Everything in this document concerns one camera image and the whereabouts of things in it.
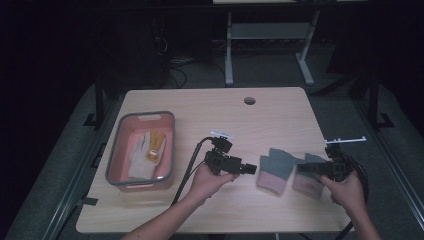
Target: wooden table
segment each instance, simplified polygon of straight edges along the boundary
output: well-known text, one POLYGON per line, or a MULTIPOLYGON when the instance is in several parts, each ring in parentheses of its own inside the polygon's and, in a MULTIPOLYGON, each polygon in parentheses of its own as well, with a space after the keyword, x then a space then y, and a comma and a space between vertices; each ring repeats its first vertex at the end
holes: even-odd
MULTIPOLYGON (((89 198, 77 222, 83 233, 129 232, 171 204, 196 144, 210 131, 236 136, 229 155, 259 166, 270 148, 298 158, 305 153, 326 157, 324 139, 307 96, 301 88, 224 88, 130 91, 118 115, 167 110, 176 118, 175 182, 163 191, 123 193, 105 179, 117 123, 94 177, 89 198), (246 97, 256 100, 244 103, 246 97)), ((212 145, 205 142, 196 163, 212 145)), ((320 200, 291 189, 293 174, 282 196, 256 187, 256 175, 241 175, 221 188, 178 230, 180 233, 257 233, 339 231, 349 222, 344 209, 331 203, 324 189, 320 200)), ((181 197, 189 186, 187 183, 181 197)))

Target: human hand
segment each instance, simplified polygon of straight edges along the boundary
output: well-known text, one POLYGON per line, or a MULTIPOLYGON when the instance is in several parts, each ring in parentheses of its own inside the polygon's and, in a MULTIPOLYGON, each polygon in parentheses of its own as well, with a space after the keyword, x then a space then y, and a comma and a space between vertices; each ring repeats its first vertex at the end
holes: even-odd
POLYGON ((364 192, 356 171, 351 172, 342 182, 334 182, 327 176, 320 176, 319 179, 331 191, 333 202, 341 205, 350 217, 366 209, 364 192))
POLYGON ((198 202, 199 206, 216 193, 224 184, 234 181, 239 174, 213 175, 206 164, 201 164, 194 174, 190 190, 185 198, 198 202))

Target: white cloth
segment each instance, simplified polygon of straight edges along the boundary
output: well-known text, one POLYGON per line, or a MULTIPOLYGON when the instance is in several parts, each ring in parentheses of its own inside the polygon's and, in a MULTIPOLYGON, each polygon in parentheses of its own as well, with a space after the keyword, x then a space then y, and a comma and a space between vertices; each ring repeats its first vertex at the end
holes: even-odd
POLYGON ((158 151, 157 163, 146 158, 146 152, 149 151, 150 143, 150 132, 147 132, 144 136, 140 136, 139 140, 134 144, 133 150, 130 155, 130 169, 128 171, 128 177, 130 178, 142 178, 152 179, 155 173, 156 166, 160 163, 162 158, 163 150, 165 147, 166 138, 163 140, 161 147, 158 151))

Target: table leg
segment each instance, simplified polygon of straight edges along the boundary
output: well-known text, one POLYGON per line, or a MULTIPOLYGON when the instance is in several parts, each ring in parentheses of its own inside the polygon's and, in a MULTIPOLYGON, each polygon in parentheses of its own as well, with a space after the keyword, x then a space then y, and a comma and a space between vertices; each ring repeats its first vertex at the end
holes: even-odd
POLYGON ((231 12, 228 13, 227 55, 225 56, 225 86, 233 86, 233 63, 231 61, 231 12))
POLYGON ((299 64, 300 70, 302 71, 303 78, 305 79, 305 82, 307 85, 314 85, 314 79, 312 78, 312 75, 309 71, 309 68, 308 68, 308 65, 306 64, 305 59, 309 50, 309 46, 311 45, 312 37, 314 36, 319 14, 320 14, 320 11, 314 12, 311 23, 309 24, 308 30, 306 32, 305 46, 303 47, 301 52, 296 53, 297 62, 299 64))

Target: black device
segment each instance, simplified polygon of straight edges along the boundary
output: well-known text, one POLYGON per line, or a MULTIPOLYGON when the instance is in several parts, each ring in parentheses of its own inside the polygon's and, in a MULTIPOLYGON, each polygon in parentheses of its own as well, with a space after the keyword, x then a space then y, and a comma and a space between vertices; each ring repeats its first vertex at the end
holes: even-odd
POLYGON ((212 151, 208 151, 205 154, 205 162, 211 172, 214 175, 219 175, 221 171, 234 174, 255 174, 257 166, 251 164, 242 164, 241 158, 227 156, 226 153, 230 151, 233 144, 227 140, 226 137, 206 137, 200 141, 196 148, 194 149, 193 156, 187 166, 186 172, 184 174, 183 180, 181 181, 180 186, 178 187, 177 193, 175 194, 174 200, 171 203, 171 206, 177 203, 180 198, 181 192, 187 183, 187 180, 190 178, 190 175, 194 172, 192 171, 194 161, 196 160, 197 154, 202 147, 203 142, 209 140, 214 145, 212 151))
POLYGON ((231 148, 230 142, 228 142, 225 138, 218 138, 216 141, 217 144, 212 151, 208 151, 205 154, 205 163, 208 165, 209 169, 214 175, 219 175, 221 171, 225 171, 228 173, 234 174, 252 174, 256 173, 257 166, 252 164, 242 164, 241 158, 227 156, 225 153, 231 148))
POLYGON ((328 178, 336 182, 345 180, 354 169, 352 157, 341 152, 338 144, 332 144, 326 147, 325 152, 333 161, 297 164, 297 171, 327 175, 328 178))

